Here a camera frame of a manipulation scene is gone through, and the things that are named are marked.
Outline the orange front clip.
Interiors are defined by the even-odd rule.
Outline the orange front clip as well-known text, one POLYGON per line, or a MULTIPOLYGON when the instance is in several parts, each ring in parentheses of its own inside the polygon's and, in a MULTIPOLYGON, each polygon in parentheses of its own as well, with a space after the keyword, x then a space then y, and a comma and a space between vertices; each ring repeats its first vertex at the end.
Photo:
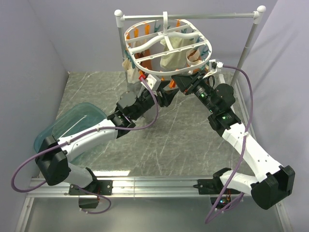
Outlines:
POLYGON ((169 88, 170 89, 174 89, 176 87, 176 83, 175 83, 175 81, 172 79, 171 81, 170 81, 170 83, 169 83, 169 88))

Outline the white oval clip hanger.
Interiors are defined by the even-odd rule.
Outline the white oval clip hanger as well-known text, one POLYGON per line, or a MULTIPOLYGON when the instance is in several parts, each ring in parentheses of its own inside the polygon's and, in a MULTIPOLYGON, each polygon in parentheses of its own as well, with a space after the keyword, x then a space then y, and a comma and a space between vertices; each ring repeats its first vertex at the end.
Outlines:
MULTIPOLYGON (((159 28, 159 30, 162 31, 163 30, 163 21, 160 20, 160 21, 157 21, 156 23, 153 22, 153 23, 150 23, 148 25, 142 24, 137 29, 133 29, 130 32, 130 34, 127 35, 127 37, 130 38, 130 39, 133 39, 134 37, 137 37, 137 36, 140 37, 140 36, 143 36, 145 34, 150 34, 150 33, 153 33, 156 28, 159 28)), ((200 48, 198 48, 198 50, 200 51, 201 60, 206 58, 206 56, 207 56, 206 51, 208 50, 208 48, 206 48, 205 46, 201 46, 200 48)), ((153 55, 155 53, 166 52, 166 51, 168 51, 168 48, 167 48, 164 40, 161 40, 161 41, 155 43, 150 48, 151 55, 153 55)), ((161 58, 155 58, 155 59, 151 60, 153 71, 164 71, 160 66, 160 60, 161 60, 161 58)))

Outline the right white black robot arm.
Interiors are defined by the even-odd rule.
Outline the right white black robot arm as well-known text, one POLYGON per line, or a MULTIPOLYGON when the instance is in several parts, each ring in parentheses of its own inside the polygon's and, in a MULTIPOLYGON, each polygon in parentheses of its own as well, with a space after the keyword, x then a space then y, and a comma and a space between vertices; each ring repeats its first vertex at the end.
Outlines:
POLYGON ((174 75, 172 80, 185 95, 194 94, 210 111, 211 128, 242 156, 254 175, 240 174, 223 168, 213 174, 212 187, 217 193, 234 189, 252 196, 255 203, 267 210, 291 195, 295 172, 273 159, 246 131, 245 125, 231 109, 234 89, 225 83, 213 88, 199 74, 174 75))

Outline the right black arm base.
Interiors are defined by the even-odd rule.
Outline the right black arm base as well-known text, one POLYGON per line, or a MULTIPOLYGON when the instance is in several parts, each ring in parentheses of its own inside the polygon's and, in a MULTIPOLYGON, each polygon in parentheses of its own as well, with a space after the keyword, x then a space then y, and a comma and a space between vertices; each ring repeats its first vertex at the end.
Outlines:
MULTIPOLYGON (((198 179, 197 183, 193 185, 193 187, 198 189, 199 195, 219 195, 223 188, 223 184, 220 180, 215 180, 214 178, 198 179)), ((216 209, 222 209, 228 203, 230 203, 232 200, 232 194, 240 194, 240 192, 235 189, 227 188, 217 203, 216 209)))

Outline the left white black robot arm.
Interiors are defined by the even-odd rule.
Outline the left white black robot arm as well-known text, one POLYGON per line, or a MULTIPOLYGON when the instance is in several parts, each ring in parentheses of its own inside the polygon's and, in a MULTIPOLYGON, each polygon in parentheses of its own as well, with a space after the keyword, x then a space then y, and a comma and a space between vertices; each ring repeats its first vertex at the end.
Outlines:
POLYGON ((96 176, 90 168, 80 168, 72 161, 103 142, 118 139, 131 130, 137 131, 134 122, 151 108, 155 109, 154 116, 158 117, 159 108, 169 106, 178 92, 177 89, 165 90, 168 83, 146 78, 139 95, 132 91, 123 93, 115 111, 103 120, 93 122, 91 127, 75 134, 60 138, 53 135, 45 137, 35 162, 46 183, 54 186, 66 182, 80 186, 86 194, 93 194, 98 187, 96 176))

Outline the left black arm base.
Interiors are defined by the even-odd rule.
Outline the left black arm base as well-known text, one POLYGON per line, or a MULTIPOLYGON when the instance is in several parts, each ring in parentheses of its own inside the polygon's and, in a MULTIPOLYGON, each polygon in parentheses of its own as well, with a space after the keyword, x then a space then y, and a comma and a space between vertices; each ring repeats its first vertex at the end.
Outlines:
POLYGON ((69 195, 78 196, 78 204, 81 209, 96 209, 98 207, 100 196, 110 196, 112 194, 112 180, 96 180, 85 188, 77 185, 70 185, 69 195))

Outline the cream hanging underwear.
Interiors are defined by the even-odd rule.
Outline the cream hanging underwear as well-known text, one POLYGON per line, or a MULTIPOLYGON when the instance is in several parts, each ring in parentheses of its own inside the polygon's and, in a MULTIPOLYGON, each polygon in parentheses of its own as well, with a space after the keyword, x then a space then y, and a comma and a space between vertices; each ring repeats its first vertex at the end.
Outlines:
MULTIPOLYGON (((194 43, 193 40, 172 37, 169 39, 171 45, 174 49, 178 49, 179 47, 192 45, 194 43)), ((174 71, 176 69, 182 69, 186 66, 186 50, 176 52, 173 54, 168 54, 161 57, 160 66, 164 71, 174 71)))

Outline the orange hanging underwear right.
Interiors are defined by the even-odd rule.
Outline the orange hanging underwear right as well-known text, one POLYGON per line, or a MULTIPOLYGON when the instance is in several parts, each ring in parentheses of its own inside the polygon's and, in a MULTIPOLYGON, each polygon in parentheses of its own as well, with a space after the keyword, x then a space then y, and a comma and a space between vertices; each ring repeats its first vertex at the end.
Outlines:
MULTIPOLYGON (((200 64, 202 62, 201 56, 200 56, 200 51, 198 49, 197 50, 194 50, 194 49, 188 50, 186 52, 186 61, 187 61, 188 67, 191 67, 192 65, 195 66, 195 65, 200 64)), ((197 69, 194 69, 194 70, 189 70, 188 73, 189 74, 195 74, 198 71, 207 71, 207 69, 205 68, 205 66, 203 66, 203 67, 200 67, 200 68, 197 68, 197 69)))

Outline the rust hanging underwear back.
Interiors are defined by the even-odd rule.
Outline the rust hanging underwear back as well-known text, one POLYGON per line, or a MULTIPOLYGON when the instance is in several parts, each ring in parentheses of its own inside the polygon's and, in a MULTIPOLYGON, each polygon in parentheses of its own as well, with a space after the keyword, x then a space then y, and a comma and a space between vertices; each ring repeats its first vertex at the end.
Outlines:
MULTIPOLYGON (((146 50, 144 50, 140 53, 135 53, 134 57, 135 57, 135 59, 139 59, 139 58, 143 58, 143 57, 148 57, 150 55, 151 55, 150 49, 146 49, 146 50)), ((142 67, 147 68, 149 70, 152 70, 152 63, 151 63, 150 59, 144 60, 140 64, 141 64, 142 67)))

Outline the teal plastic basin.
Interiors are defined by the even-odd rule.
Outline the teal plastic basin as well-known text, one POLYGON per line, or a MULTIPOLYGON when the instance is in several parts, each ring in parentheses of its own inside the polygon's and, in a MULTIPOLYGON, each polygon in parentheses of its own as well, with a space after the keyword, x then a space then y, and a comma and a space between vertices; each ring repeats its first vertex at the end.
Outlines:
POLYGON ((106 118, 106 114, 95 105, 88 102, 80 103, 60 116, 36 137, 34 150, 38 153, 44 139, 48 136, 52 135, 55 139, 71 136, 89 129, 106 118))

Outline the silver white drying rack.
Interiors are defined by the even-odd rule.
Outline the silver white drying rack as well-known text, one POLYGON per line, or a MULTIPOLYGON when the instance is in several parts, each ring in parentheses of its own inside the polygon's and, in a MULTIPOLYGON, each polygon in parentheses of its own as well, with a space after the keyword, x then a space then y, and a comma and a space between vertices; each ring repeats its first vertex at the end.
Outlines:
POLYGON ((248 54, 253 36, 260 24, 263 15, 266 11, 266 6, 261 5, 257 7, 252 13, 222 13, 222 14, 168 14, 168 12, 163 12, 162 15, 124 15, 121 10, 115 10, 114 16, 116 19, 116 24, 119 30, 119 37, 121 42, 121 48, 123 56, 128 56, 133 63, 133 67, 138 68, 140 71, 147 74, 156 76, 172 76, 175 74, 180 74, 183 72, 188 72, 189 70, 194 70, 207 65, 207 62, 211 59, 212 55, 212 45, 209 40, 192 24, 189 22, 190 19, 227 19, 227 18, 252 18, 253 25, 251 31, 248 35, 246 44, 243 48, 242 54, 238 61, 237 68, 242 68, 242 65, 248 54), (163 30, 160 31, 156 28, 153 33, 145 34, 143 36, 137 36, 133 39, 127 37, 133 29, 137 29, 142 24, 148 25, 150 23, 156 23, 157 21, 163 21, 163 30), (178 37, 184 39, 195 39, 197 42, 174 49, 171 45, 170 38, 178 37), (143 57, 135 59, 134 54, 140 53, 146 49, 150 49, 155 43, 164 40, 168 51, 155 53, 148 57, 143 57), (152 60, 155 58, 160 58, 162 56, 180 52, 183 50, 198 49, 201 46, 208 48, 206 51, 207 56, 198 65, 176 69, 174 71, 153 71, 141 66, 141 62, 144 60, 152 60))

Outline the aluminium mounting rail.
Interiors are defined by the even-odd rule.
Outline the aluminium mounting rail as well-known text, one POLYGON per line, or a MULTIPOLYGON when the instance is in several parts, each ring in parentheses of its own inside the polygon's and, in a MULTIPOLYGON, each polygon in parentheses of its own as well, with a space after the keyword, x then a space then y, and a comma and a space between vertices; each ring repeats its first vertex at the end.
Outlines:
MULTIPOLYGON (((99 176, 98 180, 111 180, 112 190, 108 198, 177 198, 177 197, 217 197, 211 192, 200 195, 194 185, 199 179, 210 179, 210 176, 99 176)), ((60 183, 55 186, 42 185, 26 194, 29 198, 77 198, 69 195, 69 183, 60 183)))

